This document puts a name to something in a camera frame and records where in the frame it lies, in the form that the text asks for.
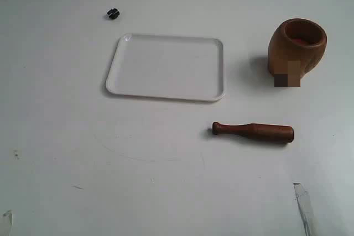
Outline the clear tape piece left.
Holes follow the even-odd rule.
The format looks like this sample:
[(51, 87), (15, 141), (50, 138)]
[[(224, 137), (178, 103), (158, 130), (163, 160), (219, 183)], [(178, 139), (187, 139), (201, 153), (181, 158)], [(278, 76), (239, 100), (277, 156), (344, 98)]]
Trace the clear tape piece left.
[(8, 210), (1, 215), (0, 219), (0, 236), (9, 236), (12, 229), (13, 213), (12, 210)]

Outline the brown wooden pestle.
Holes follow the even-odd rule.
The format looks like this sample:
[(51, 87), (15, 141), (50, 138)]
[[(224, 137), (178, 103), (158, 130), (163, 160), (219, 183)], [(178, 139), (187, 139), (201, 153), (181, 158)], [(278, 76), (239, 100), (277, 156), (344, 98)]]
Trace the brown wooden pestle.
[(232, 134), (249, 139), (278, 143), (291, 143), (294, 140), (294, 129), (290, 126), (284, 125), (257, 123), (225, 125), (219, 122), (213, 122), (212, 133), (214, 135)]

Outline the white rectangular plastic tray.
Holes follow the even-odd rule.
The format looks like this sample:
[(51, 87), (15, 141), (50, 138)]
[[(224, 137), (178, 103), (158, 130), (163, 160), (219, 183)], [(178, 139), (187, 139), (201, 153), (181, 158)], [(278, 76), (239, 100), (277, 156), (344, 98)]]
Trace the white rectangular plastic tray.
[(223, 43), (126, 33), (118, 41), (105, 86), (117, 96), (216, 102), (225, 94)]

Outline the small black plastic part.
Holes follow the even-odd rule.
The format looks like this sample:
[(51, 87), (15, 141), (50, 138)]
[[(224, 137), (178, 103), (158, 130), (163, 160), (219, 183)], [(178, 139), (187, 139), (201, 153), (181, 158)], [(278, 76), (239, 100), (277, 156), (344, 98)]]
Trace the small black plastic part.
[(112, 8), (107, 12), (107, 17), (111, 20), (115, 20), (119, 17), (120, 12), (117, 8)]

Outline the clear tape strip right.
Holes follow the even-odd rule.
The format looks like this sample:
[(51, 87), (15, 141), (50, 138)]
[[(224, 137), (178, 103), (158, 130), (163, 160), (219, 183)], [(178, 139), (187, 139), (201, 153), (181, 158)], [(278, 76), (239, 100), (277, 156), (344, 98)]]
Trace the clear tape strip right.
[(301, 183), (293, 183), (293, 186), (298, 203), (299, 213), (305, 230), (305, 235), (319, 235), (317, 231), (317, 222), (307, 190), (302, 186)]

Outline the wooden mortar bowl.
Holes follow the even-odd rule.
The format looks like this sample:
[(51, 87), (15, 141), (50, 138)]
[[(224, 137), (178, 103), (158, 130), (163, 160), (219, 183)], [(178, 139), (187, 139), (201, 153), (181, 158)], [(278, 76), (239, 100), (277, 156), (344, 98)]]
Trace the wooden mortar bowl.
[[(307, 40), (300, 45), (294, 38)], [(299, 87), (301, 79), (322, 59), (327, 35), (318, 24), (302, 18), (288, 19), (276, 29), (268, 47), (268, 71), (275, 87)]]

